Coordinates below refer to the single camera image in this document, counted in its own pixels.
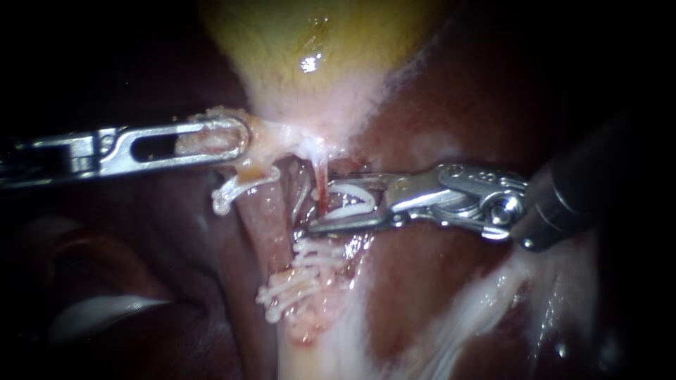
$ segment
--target dark background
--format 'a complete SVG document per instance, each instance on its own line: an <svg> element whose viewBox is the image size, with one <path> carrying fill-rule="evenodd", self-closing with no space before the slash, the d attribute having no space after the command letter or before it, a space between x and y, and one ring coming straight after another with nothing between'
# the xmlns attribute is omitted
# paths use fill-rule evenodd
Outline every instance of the dark background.
<svg viewBox="0 0 676 380"><path fill-rule="evenodd" d="M613 113L637 108L645 97L641 79L646 72L640 65L645 22L638 6L616 1L480 1L485 2L495 3L487 10L518 36L551 86L570 95L567 107L575 126L571 141ZM204 37L187 1L30 2L8 6L6 18L15 26L5 31L8 118L0 129L2 137L162 123L170 121L168 115L184 118L217 104L241 105L241 89L232 95L219 86L232 73ZM648 132L640 130L637 145L627 152L637 160L627 169L634 184L629 195L641 183L633 179L644 155L639 141ZM645 259L651 252L643 231L648 223L640 222L645 216L634 201L627 199L627 207L608 218L601 258L605 290L617 305L617 312L606 317L621 326L626 343L618 364L623 373L639 368L648 355L643 348L652 347L653 337L660 334L644 323L660 319L661 311L648 297L655 293L647 286L653 273L652 262ZM22 211L3 201L0 205L0 237L6 240L22 220ZM30 303L30 293L15 287L3 260L7 305ZM12 315L5 316L0 347L14 352L4 357L7 363L28 368L32 346L25 337L30 329L17 338L23 327Z"/></svg>

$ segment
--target metal instrument jaw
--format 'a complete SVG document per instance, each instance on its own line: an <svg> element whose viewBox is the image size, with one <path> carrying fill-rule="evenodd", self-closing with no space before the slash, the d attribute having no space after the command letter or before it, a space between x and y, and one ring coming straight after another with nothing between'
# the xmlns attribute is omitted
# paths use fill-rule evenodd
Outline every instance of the metal instrument jaw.
<svg viewBox="0 0 676 380"><path fill-rule="evenodd" d="M177 156L171 152L159 156L139 157L134 145L141 140L167 139L210 129L228 128L238 133L238 142L227 151L214 154ZM9 152L0 151L0 189L21 189L103 178L191 165L208 165L234 160L246 152L251 140L248 126L235 117L221 117L199 122L144 128L103 128L93 132L70 133L14 144ZM54 160L57 163L46 163Z"/></svg>
<svg viewBox="0 0 676 380"><path fill-rule="evenodd" d="M304 231L309 236L399 228L413 220L429 220L503 241L524 214L527 186L513 173L459 163L444 163L419 175L352 175L329 183L333 184L382 191L381 202L369 214L313 220Z"/></svg>

